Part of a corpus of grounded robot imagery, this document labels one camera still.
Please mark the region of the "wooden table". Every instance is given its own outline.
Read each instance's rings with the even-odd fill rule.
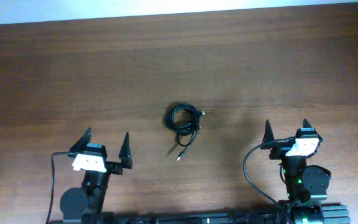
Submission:
[[[186,156],[170,155],[167,107],[205,110]],[[308,160],[333,173],[327,202],[358,223],[358,4],[0,26],[0,223],[43,223],[50,160],[88,127],[111,161],[126,131],[134,168],[112,176],[104,210],[190,212],[269,203],[242,173],[269,119],[277,138],[308,118],[323,137]],[[80,185],[56,160],[58,201]],[[278,161],[257,151],[250,178],[287,193]]]

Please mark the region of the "white bracket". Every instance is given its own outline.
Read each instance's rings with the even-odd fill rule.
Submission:
[[[318,138],[297,138],[286,156],[308,156],[315,152],[319,139]]]
[[[80,169],[107,172],[103,157],[78,153],[73,162],[73,170],[79,171]]]

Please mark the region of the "cable connector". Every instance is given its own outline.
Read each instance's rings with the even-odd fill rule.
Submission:
[[[184,151],[182,151],[181,153],[179,153],[177,161],[179,161],[184,155],[185,155],[185,152],[184,152]]]

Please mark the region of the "white wall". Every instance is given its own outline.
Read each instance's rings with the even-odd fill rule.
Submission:
[[[358,0],[0,0],[0,24],[344,2]]]

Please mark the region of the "black cable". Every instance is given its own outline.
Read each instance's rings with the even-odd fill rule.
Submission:
[[[284,180],[284,177],[283,177],[283,164],[280,164],[280,178],[281,178],[281,181],[285,183],[285,180]]]
[[[283,207],[278,203],[276,202],[271,196],[267,195],[265,192],[261,191],[259,188],[257,188],[254,183],[252,183],[252,181],[249,179],[248,177],[248,174],[247,174],[247,168],[246,168],[246,163],[247,163],[247,159],[248,157],[254,152],[256,151],[257,149],[261,148],[261,147],[264,147],[264,146],[267,146],[269,144],[272,144],[272,143],[275,143],[275,142],[280,142],[280,141],[288,141],[287,139],[276,139],[274,141],[270,141],[270,142],[265,142],[265,143],[262,143],[256,147],[254,147],[253,149],[251,149],[247,155],[245,156],[244,158],[244,161],[242,162],[242,170],[244,171],[244,175],[246,176],[246,179],[248,180],[248,183],[251,185],[252,188],[254,188],[256,191],[258,191],[258,193],[260,193],[261,195],[265,196],[266,198],[268,198],[270,201],[272,201],[276,207],[278,207],[278,209],[281,210],[282,213],[284,213],[284,215],[286,216],[287,220],[291,223],[292,220],[289,216],[289,214],[283,209]]]
[[[52,155],[50,155],[50,165],[52,166],[52,184],[50,186],[50,204],[49,204],[49,211],[47,216],[46,224],[49,224],[49,218],[50,214],[52,212],[52,204],[53,204],[53,190],[55,188],[55,164],[53,162],[53,157],[56,155],[62,155],[62,154],[69,154],[70,152],[54,152]]]
[[[291,211],[291,208],[294,207],[295,205],[299,205],[301,204],[301,200],[296,198],[294,199],[287,207],[287,212],[289,213]]]
[[[177,126],[173,119],[175,118],[175,114],[178,111],[185,110],[190,114],[190,120],[186,122],[182,126]],[[183,157],[183,155],[186,153],[189,145],[194,142],[194,140],[197,138],[198,133],[200,132],[200,117],[204,115],[204,111],[198,111],[193,105],[189,105],[186,103],[180,103],[172,108],[172,110],[167,114],[165,117],[165,125],[167,125],[167,128],[171,129],[172,131],[176,132],[177,134],[177,142],[180,146],[185,147],[185,149],[179,153],[178,155],[178,161]],[[191,135],[191,138],[187,144],[182,144],[179,141],[179,136],[187,136]]]

